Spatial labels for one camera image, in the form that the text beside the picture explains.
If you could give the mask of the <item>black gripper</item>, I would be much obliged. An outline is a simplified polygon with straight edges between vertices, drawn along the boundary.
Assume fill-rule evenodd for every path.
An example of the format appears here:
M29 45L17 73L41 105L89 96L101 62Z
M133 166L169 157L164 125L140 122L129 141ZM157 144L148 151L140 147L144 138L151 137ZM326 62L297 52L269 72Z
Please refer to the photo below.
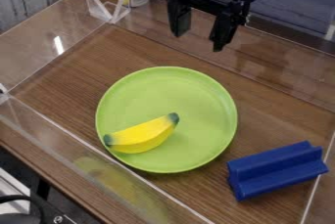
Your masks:
M171 30L182 37L192 26L192 8L216 15L210 40L214 51L220 52L232 42L238 26L246 25L250 19L253 2L255 0L167 0Z

